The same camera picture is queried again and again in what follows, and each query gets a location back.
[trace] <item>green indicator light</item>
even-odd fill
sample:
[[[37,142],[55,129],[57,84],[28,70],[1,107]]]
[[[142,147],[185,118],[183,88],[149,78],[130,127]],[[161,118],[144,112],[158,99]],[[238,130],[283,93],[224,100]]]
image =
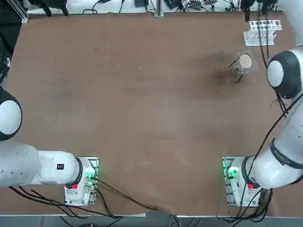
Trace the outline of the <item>green indicator light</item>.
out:
[[[236,178],[237,177],[237,172],[238,172],[239,168],[238,167],[233,167],[231,166],[228,169],[228,175],[231,179]]]
[[[85,175],[86,175],[87,178],[91,178],[91,177],[94,176],[94,173],[92,173],[92,172],[87,172]]]

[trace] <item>white test tube rack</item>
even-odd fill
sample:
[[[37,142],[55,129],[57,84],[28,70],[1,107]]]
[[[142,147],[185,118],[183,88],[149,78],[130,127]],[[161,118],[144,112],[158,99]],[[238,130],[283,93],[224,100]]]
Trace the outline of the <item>white test tube rack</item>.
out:
[[[273,46],[274,38],[276,37],[275,31],[282,30],[280,20],[260,20],[260,21],[250,21],[250,30],[244,32],[244,40],[246,46],[260,46],[260,37],[261,45],[266,46],[267,43],[270,46]]]

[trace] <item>floor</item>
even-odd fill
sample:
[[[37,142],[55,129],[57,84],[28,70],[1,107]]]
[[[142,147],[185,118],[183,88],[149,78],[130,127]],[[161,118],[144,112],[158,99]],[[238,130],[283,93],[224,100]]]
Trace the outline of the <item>floor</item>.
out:
[[[20,25],[18,24],[19,20],[16,15],[9,10],[2,9],[0,11],[0,31],[4,34],[6,39],[12,48],[14,48]],[[135,217],[124,217],[122,220],[116,222],[113,227],[166,227],[169,224],[169,214],[162,212],[153,211],[146,215],[144,218],[135,218]],[[112,223],[112,219],[106,217],[90,217],[88,219],[80,220],[75,218],[64,218],[72,226],[80,226],[82,224],[94,223],[97,226],[106,226]],[[188,226],[192,221],[192,218],[178,218],[180,226]],[[194,227],[199,222],[199,218],[191,225]],[[282,227],[282,226],[292,226],[299,227],[302,226],[303,220],[301,218],[266,218],[261,223],[253,223],[250,221],[243,221],[238,226],[245,227]],[[19,226],[31,226],[31,227],[64,227],[67,226],[59,217],[43,217],[43,216],[32,216],[32,217],[0,217],[1,227],[19,227]],[[216,218],[203,218],[199,227],[208,226],[208,227],[225,227],[232,226],[226,222],[218,220]]]
[[[111,225],[112,227],[167,227],[169,225],[170,215],[161,212],[150,212],[145,218],[135,218],[135,217],[124,217],[122,220]],[[66,218],[73,227],[79,227],[83,224],[95,224],[98,227],[105,227],[112,223],[111,218],[106,217],[90,217],[88,219],[79,220],[75,218]],[[188,227],[188,224],[193,220],[193,218],[182,218],[181,227]],[[196,224],[199,222],[197,218],[191,227],[231,227],[232,224],[226,223],[224,221],[218,220],[216,218],[203,218],[198,226]],[[283,227],[292,226],[300,227],[302,226],[302,218],[266,218],[261,223],[253,223],[251,221],[243,221],[238,227]],[[0,217],[1,227],[19,227],[19,226],[31,226],[31,227],[67,227],[59,217]]]

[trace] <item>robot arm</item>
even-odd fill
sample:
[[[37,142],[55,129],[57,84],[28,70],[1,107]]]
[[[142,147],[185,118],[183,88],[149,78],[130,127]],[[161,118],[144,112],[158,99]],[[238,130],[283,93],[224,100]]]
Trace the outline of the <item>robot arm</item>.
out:
[[[65,202],[87,206],[95,201],[97,173],[90,160],[64,151],[36,150],[10,141],[22,124],[19,102],[0,87],[0,187],[64,184]]]
[[[303,43],[303,1],[278,0],[277,4],[293,27],[297,42]],[[267,80],[282,98],[295,100],[303,92],[303,46],[274,56],[268,64]],[[295,182],[302,170],[303,103],[299,100],[287,115],[280,135],[255,160],[250,178],[263,188],[277,188]]]
[[[258,0],[262,11],[275,4],[286,14],[297,35],[297,43],[303,44],[303,0]],[[249,18],[249,7],[254,0],[242,0],[241,6]],[[274,56],[267,69],[270,86],[282,98],[296,100],[303,92],[303,46],[284,51]],[[287,115],[279,136],[271,141],[265,152],[254,157],[240,157],[233,161],[237,176],[231,179],[234,200],[237,206],[247,206],[260,188],[282,187],[301,179],[303,174],[303,102],[299,100]]]

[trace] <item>brown table surface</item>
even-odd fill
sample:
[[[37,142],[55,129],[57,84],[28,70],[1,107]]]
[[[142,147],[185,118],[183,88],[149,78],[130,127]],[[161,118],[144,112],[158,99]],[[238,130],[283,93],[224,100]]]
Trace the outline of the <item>brown table surface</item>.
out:
[[[269,18],[283,26],[273,56],[295,35],[282,14]],[[244,44],[248,29],[242,13],[31,17],[9,72],[7,90],[24,113],[14,140],[98,156],[103,180],[159,210],[216,215],[222,157],[255,154],[280,115],[269,108],[275,94],[260,48]],[[259,71],[231,83],[228,66],[246,49]],[[62,186],[35,188],[64,201]],[[115,214],[147,211],[103,191]],[[274,189],[268,215],[303,217],[301,194],[302,183]],[[61,214],[9,189],[0,199],[1,214]],[[91,209],[104,212],[100,200]]]

